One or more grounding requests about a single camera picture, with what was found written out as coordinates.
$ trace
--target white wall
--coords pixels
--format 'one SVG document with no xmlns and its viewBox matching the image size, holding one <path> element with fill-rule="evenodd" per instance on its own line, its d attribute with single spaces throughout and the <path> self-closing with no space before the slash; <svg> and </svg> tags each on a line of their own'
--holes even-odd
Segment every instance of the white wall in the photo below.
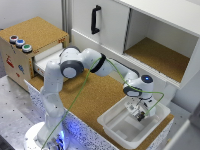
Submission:
<svg viewBox="0 0 200 150">
<path fill-rule="evenodd" d="M 0 0 L 0 28 L 39 16 L 62 29 L 61 0 Z"/>
<path fill-rule="evenodd" d="M 194 111 L 200 102 L 200 71 L 183 89 L 177 91 L 173 102 L 189 112 Z"/>
</svg>

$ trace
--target brown shelf surface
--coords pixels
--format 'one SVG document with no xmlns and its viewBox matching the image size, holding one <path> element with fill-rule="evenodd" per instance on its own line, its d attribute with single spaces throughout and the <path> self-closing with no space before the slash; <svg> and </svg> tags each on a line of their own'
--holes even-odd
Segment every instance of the brown shelf surface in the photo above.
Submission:
<svg viewBox="0 0 200 150">
<path fill-rule="evenodd" d="M 64 82 L 63 89 L 60 92 L 60 98 L 65 108 L 69 108 L 70 104 L 80 90 L 87 70 L 75 79 L 69 79 Z M 43 86 L 43 77 L 36 76 L 29 81 L 37 90 Z M 96 132 L 106 138 L 108 141 L 117 146 L 120 150 L 125 150 L 109 138 L 103 130 L 103 127 L 97 122 L 97 118 L 101 116 L 110 107 L 120 101 L 125 94 L 123 93 L 123 85 L 113 78 L 99 77 L 95 74 L 90 74 L 88 82 L 85 85 L 80 97 L 71 109 L 78 118 L 84 121 L 87 125 L 93 128 Z M 173 119 L 173 115 L 169 115 L 166 119 L 145 139 L 145 141 L 136 150 L 145 150 L 160 132 Z"/>
<path fill-rule="evenodd" d="M 178 82 L 181 82 L 190 60 L 149 38 L 144 38 L 125 53 Z"/>
</svg>

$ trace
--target brown box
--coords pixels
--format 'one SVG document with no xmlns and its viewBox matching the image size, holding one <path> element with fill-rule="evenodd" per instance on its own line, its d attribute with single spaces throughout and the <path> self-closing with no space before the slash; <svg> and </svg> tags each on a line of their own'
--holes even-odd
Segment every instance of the brown box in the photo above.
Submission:
<svg viewBox="0 0 200 150">
<path fill-rule="evenodd" d="M 9 38 L 17 35 L 33 48 L 31 53 L 23 53 L 22 49 L 10 44 Z M 6 74 L 28 91 L 24 79 L 27 81 L 35 76 L 33 57 L 45 50 L 63 43 L 69 44 L 69 35 L 40 17 L 24 21 L 0 31 L 0 50 Z"/>
</svg>

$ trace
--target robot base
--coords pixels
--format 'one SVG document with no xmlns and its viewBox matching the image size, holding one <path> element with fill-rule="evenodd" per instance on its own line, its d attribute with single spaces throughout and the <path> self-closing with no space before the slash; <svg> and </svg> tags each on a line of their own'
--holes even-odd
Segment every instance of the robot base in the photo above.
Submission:
<svg viewBox="0 0 200 150">
<path fill-rule="evenodd" d="M 35 137 L 37 136 L 37 133 L 40 131 L 43 125 L 44 125 L 44 122 L 35 124 L 26 132 L 25 137 L 24 137 L 24 150 L 41 150 L 42 145 L 40 145 L 39 142 L 35 140 Z M 70 141 L 69 138 L 65 137 L 66 148 L 69 145 L 69 141 Z"/>
</svg>

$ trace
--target cabinet door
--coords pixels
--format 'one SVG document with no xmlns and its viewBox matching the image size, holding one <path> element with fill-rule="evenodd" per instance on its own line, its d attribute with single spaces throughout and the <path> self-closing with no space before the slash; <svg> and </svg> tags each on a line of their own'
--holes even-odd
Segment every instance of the cabinet door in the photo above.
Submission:
<svg viewBox="0 0 200 150">
<path fill-rule="evenodd" d="M 92 34 L 92 10 L 96 5 L 96 28 L 100 32 Z M 72 28 L 88 38 L 122 54 L 128 25 L 130 9 L 113 0 L 74 0 Z"/>
</svg>

